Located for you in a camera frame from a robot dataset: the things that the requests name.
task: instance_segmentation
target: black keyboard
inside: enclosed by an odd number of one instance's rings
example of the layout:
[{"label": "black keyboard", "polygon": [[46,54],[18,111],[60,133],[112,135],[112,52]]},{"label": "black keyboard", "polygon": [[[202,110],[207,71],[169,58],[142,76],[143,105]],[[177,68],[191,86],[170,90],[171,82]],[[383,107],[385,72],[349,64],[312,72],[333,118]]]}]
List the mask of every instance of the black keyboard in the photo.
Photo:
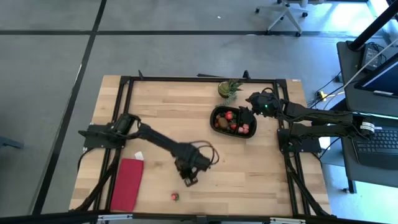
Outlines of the black keyboard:
[{"label": "black keyboard", "polygon": [[370,141],[353,141],[357,160],[366,166],[398,169],[398,128],[382,127]]}]

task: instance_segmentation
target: red cloth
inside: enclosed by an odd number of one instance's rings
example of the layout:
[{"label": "red cloth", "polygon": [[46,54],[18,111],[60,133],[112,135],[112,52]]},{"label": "red cloth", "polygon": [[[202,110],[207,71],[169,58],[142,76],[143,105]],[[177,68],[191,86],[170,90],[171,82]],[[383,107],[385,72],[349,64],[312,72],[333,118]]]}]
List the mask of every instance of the red cloth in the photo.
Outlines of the red cloth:
[{"label": "red cloth", "polygon": [[141,183],[144,161],[122,159],[113,190],[111,210],[132,212]]}]

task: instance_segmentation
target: computer monitor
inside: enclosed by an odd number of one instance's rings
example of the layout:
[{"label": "computer monitor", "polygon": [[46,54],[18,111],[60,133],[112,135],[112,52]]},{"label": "computer monitor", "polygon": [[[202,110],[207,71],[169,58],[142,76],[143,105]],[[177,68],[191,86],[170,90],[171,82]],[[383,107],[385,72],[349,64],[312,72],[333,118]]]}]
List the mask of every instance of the computer monitor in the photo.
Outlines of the computer monitor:
[{"label": "computer monitor", "polygon": [[398,53],[355,84],[355,88],[398,97]]}]

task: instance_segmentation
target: desk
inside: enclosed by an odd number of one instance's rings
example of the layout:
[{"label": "desk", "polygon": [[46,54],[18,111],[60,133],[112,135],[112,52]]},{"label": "desk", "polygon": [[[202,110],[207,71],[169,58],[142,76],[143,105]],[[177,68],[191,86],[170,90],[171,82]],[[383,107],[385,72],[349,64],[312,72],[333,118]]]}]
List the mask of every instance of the desk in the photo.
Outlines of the desk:
[{"label": "desk", "polygon": [[[353,52],[348,49],[346,42],[337,43],[337,52],[343,81],[346,83],[358,71],[357,65],[361,52]],[[392,49],[391,51],[387,49],[386,52],[387,58],[389,58],[396,53],[396,49]],[[355,80],[359,80],[364,76],[365,74],[359,74]],[[357,90],[354,89],[354,85],[349,85],[345,88],[345,95],[346,98],[334,106],[333,110],[359,111],[388,116],[398,115],[398,99],[396,98],[377,96],[370,91]],[[398,121],[393,119],[372,117],[372,121],[376,126],[398,126]],[[372,184],[398,187],[398,179],[393,178],[398,176],[398,170],[386,170],[359,164],[354,154],[352,142],[349,139],[343,138],[342,147],[349,184],[353,183],[352,180],[358,180]]]},{"label": "desk", "polygon": [[[396,49],[387,49],[387,56],[392,55],[391,51],[397,52]],[[346,42],[337,43],[338,58],[340,61],[341,75],[343,76],[344,84],[351,79],[358,71],[358,64],[361,58],[361,52],[353,52],[347,47]],[[353,81],[357,81],[365,77],[366,74],[361,72]],[[349,111],[357,111],[363,113],[381,114],[386,116],[398,116],[398,99],[379,96],[373,94],[371,91],[358,90],[354,88],[354,83],[348,85],[345,89],[346,98],[337,104],[336,109],[343,104],[343,108],[348,108]]]},{"label": "desk", "polygon": [[[106,75],[99,90],[92,122],[111,121],[120,76]],[[291,216],[290,197],[284,159],[278,150],[276,119],[257,117],[257,131],[250,139],[230,137],[213,131],[209,125],[218,96],[215,82],[134,81],[129,113],[176,141],[205,139],[220,154],[220,162],[200,172],[199,182],[186,187],[169,152],[141,139],[128,141],[122,158],[144,155],[144,173],[134,213],[174,213],[207,215],[280,215]],[[287,80],[290,100],[306,104],[300,80]],[[249,106],[252,92],[272,85],[244,83],[231,106]],[[126,96],[124,88],[122,102]],[[211,152],[203,151],[206,156]],[[79,206],[98,181],[104,149],[87,154],[77,175],[70,208]],[[330,213],[322,169],[311,154],[301,153],[305,183],[315,200]],[[180,194],[174,202],[172,192]],[[300,191],[296,188],[298,210],[302,213]],[[104,208],[107,186],[100,208]]]}]

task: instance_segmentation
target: wooden table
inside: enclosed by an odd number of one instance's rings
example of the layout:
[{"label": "wooden table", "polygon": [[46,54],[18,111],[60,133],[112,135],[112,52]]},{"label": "wooden table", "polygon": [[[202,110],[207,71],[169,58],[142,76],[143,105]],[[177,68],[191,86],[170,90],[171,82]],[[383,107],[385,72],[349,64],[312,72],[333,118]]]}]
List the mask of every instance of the wooden table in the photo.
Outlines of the wooden table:
[{"label": "wooden table", "polygon": [[[120,76],[106,75],[99,91],[92,122],[111,121]],[[238,99],[231,105],[249,106],[244,99],[268,84],[245,83]],[[300,80],[287,80],[290,100],[305,105]],[[120,112],[127,88],[124,88]],[[200,172],[199,182],[186,187],[174,166],[174,158],[164,149],[147,141],[128,141],[122,158],[134,158],[142,151],[144,174],[139,189],[136,213],[174,213],[207,215],[291,216],[287,175],[277,143],[278,122],[257,116],[257,131],[250,139],[220,134],[209,125],[214,105],[223,99],[212,82],[135,81],[129,113],[176,141],[207,140],[220,154],[220,162],[207,172]],[[87,154],[77,175],[70,208],[79,206],[98,181],[104,149]],[[328,196],[319,161],[311,154],[301,153],[305,184],[315,200],[330,213]],[[107,186],[100,208],[104,208]],[[174,202],[170,195],[180,194]],[[296,186],[298,209],[301,213],[300,191]]]}]

